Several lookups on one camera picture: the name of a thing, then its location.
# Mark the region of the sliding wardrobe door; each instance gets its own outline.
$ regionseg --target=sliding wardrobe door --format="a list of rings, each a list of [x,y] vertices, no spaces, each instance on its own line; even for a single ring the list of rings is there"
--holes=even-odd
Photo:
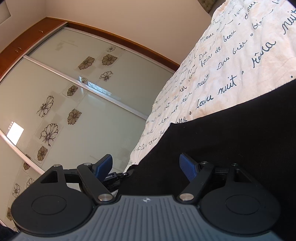
[[[0,220],[16,231],[11,216],[12,202],[39,176],[0,138]]]
[[[62,29],[30,57],[149,115],[173,75],[153,62],[95,37]]]
[[[113,170],[123,171],[145,126],[144,119],[27,59],[1,82],[0,109],[0,129],[43,170],[56,163],[76,168],[109,153]]]

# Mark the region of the silver screw head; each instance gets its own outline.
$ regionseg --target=silver screw head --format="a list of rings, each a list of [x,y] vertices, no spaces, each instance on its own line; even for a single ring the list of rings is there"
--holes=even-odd
[[[101,194],[98,196],[98,199],[103,202],[110,201],[110,200],[112,200],[112,198],[113,198],[113,196],[111,194],[107,194],[107,193],[104,193],[104,194]]]
[[[191,201],[192,199],[194,199],[194,196],[191,193],[182,193],[179,198],[182,201]]]

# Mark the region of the bed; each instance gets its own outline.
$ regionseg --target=bed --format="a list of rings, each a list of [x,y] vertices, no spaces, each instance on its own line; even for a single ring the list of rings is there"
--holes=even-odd
[[[294,21],[296,9],[287,0],[226,0],[157,96],[126,170],[139,164],[171,123],[225,110],[292,81]]]

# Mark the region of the black blanket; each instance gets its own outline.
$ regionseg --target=black blanket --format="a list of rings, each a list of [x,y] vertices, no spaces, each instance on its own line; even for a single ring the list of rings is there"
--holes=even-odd
[[[188,184],[186,152],[219,167],[239,163],[280,202],[274,231],[295,240],[296,80],[256,99],[182,124],[171,124],[118,194],[177,196]]]

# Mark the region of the flower pattern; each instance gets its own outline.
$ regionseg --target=flower pattern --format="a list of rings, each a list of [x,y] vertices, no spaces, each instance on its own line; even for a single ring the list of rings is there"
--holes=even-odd
[[[107,81],[112,75],[113,73],[111,71],[105,72],[103,74],[101,74],[100,79],[104,79],[104,81]]]
[[[34,180],[30,177],[27,181],[27,188],[34,182]]]
[[[10,209],[10,207],[7,209],[6,217],[7,217],[10,221],[12,221],[12,215],[11,215],[11,209]]]
[[[72,86],[68,89],[67,95],[68,95],[68,96],[72,96],[72,95],[74,95],[74,93],[76,92],[76,90],[78,90],[78,87],[72,85]]]
[[[76,123],[76,121],[78,120],[79,116],[82,113],[76,109],[73,109],[68,116],[68,124],[69,125],[74,125]]]
[[[90,67],[92,65],[92,63],[94,62],[94,58],[88,56],[79,66],[78,68],[80,70],[82,69],[87,69],[88,67]]]
[[[116,49],[116,47],[114,46],[110,46],[108,49],[107,49],[107,52],[112,52]]]
[[[28,157],[30,160],[32,160],[31,157],[28,154],[25,154],[25,156]]]
[[[37,154],[37,158],[38,158],[38,161],[43,161],[44,158],[45,158],[45,155],[47,154],[47,149],[42,146],[39,150],[38,150],[38,154]]]
[[[58,132],[59,132],[58,125],[51,123],[47,127],[45,127],[44,131],[41,132],[39,139],[42,138],[43,139],[42,141],[44,143],[47,143],[49,146],[51,146]]]
[[[106,56],[103,57],[102,63],[103,65],[111,65],[114,63],[114,61],[117,59],[117,57],[107,54]]]
[[[37,114],[40,117],[44,117],[45,115],[47,115],[47,113],[49,112],[53,104],[54,104],[54,97],[50,95],[47,97],[46,101],[42,104],[40,109],[37,111]]]
[[[28,170],[30,168],[30,165],[28,163],[24,162],[23,167],[25,170]]]
[[[87,82],[87,78],[84,78],[84,77],[80,77],[80,78],[81,78],[81,82],[82,82],[82,83]]]
[[[17,183],[13,186],[12,195],[15,198],[17,198],[20,195],[20,186]]]

